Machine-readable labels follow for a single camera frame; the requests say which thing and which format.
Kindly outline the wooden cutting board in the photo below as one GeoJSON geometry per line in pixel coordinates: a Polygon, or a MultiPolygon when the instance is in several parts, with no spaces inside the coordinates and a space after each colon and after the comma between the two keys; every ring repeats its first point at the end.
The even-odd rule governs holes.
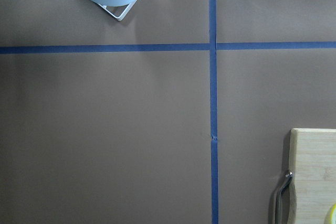
{"type": "Polygon", "coordinates": [[[291,130],[287,223],[329,223],[335,205],[335,129],[291,130]]]}

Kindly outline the yellow lemon slices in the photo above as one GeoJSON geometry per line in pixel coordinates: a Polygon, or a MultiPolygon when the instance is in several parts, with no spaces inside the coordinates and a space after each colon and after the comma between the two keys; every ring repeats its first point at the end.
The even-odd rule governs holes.
{"type": "Polygon", "coordinates": [[[330,209],[327,224],[336,224],[336,204],[334,204],[330,209]]]}

